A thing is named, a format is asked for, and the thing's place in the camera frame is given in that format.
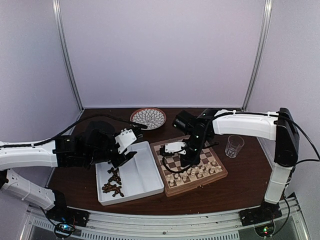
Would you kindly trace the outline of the white chess rook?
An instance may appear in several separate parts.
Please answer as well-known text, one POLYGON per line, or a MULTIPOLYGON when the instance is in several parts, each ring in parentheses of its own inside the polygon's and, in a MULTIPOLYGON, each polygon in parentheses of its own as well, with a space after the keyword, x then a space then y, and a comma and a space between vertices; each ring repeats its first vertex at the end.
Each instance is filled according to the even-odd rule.
POLYGON ((209 171, 210 174, 214 174, 215 173, 215 167, 211 167, 210 171, 209 171))

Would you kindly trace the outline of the white chess king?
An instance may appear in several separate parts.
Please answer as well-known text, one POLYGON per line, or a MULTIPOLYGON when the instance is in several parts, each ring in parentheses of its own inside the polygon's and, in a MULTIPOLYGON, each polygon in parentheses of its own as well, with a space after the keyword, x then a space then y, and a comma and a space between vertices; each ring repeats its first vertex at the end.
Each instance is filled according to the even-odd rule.
POLYGON ((193 180, 196 177, 196 170, 192 169, 190 172, 190 179, 193 180))

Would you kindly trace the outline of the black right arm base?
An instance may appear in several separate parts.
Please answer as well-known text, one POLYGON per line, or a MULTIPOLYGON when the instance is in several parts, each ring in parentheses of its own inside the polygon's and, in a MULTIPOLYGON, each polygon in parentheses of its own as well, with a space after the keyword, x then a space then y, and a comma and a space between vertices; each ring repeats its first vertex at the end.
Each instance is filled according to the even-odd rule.
POLYGON ((276 230, 274 220, 282 216, 279 203, 262 202, 260 206, 247 208, 239 212, 242 226, 254 226, 255 233, 259 237, 273 235, 276 230))

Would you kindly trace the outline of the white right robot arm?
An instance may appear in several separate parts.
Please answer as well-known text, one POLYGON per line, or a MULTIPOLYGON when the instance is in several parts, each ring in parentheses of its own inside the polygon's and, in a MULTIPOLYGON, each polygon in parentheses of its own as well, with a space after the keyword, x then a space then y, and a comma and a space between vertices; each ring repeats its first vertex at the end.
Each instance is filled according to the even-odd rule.
POLYGON ((181 154, 181 165, 187 169, 196 165, 205 142, 215 135, 241 135, 275 141, 274 167, 271 172, 263 205, 256 210, 259 220, 268 220, 275 212, 298 162, 300 136, 287 108, 277 112, 241 112, 205 109, 199 116, 183 110, 172 125, 188 135, 187 140, 168 143, 164 151, 181 154))

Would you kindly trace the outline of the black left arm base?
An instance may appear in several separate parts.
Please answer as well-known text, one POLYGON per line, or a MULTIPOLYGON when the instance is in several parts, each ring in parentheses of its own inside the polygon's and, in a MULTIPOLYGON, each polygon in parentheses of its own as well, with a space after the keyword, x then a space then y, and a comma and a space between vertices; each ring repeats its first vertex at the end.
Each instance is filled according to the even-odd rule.
POLYGON ((88 211, 68 207, 65 195, 60 191, 53 190, 53 194, 53 208, 43 210, 43 213, 54 226, 53 232, 58 238, 68 238, 75 232, 76 227, 87 226, 90 215, 88 211))

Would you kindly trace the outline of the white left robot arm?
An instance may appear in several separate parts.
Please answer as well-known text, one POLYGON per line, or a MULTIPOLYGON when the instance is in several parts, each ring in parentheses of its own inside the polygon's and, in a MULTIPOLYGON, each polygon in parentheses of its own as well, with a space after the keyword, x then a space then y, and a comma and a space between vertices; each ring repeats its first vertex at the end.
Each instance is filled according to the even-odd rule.
POLYGON ((143 137, 140 127, 116 132, 105 121, 91 121, 76 136, 60 135, 43 142, 4 144, 0 147, 0 189, 51 211, 61 222, 72 218, 65 196, 57 190, 45 189, 14 172, 19 167, 51 167, 89 169, 103 162, 118 168, 134 157, 128 147, 143 137))

